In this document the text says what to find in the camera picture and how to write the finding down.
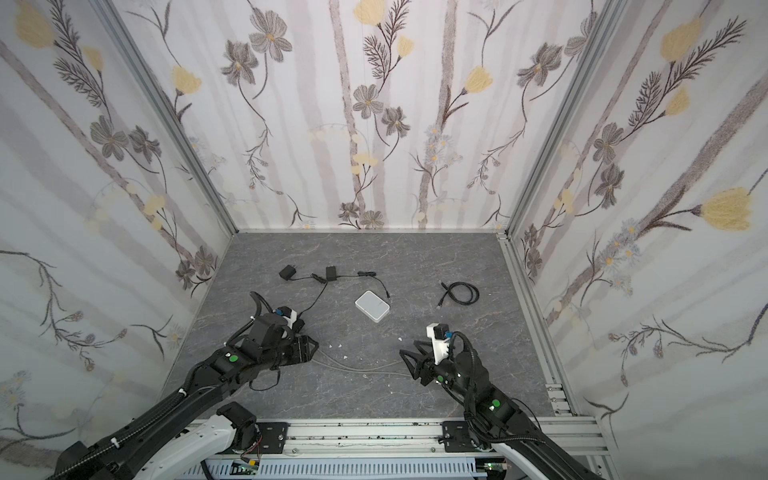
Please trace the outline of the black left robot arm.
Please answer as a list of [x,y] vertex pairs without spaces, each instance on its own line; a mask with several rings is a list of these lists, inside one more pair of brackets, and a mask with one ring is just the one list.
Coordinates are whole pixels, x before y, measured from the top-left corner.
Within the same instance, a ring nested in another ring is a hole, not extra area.
[[218,349],[196,363],[176,390],[124,427],[59,455],[55,479],[174,478],[189,464],[233,448],[255,449],[256,417],[231,396],[263,371],[310,362],[319,348],[300,313],[273,309],[252,293],[256,310]]

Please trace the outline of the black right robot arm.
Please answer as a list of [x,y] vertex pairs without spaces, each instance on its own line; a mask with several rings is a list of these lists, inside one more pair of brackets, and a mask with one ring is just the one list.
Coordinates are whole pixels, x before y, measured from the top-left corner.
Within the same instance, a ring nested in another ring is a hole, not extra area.
[[521,403],[492,383],[464,333],[433,324],[428,339],[416,340],[414,347],[399,351],[409,374],[423,386],[439,385],[461,406],[476,448],[502,455],[529,479],[599,477],[547,436]]

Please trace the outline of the white rectangular device box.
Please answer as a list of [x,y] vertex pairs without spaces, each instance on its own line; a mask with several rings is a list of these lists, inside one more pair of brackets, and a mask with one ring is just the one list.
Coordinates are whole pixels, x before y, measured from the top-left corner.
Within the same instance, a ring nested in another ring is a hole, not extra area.
[[381,322],[391,310],[389,303],[370,290],[355,300],[355,306],[374,323]]

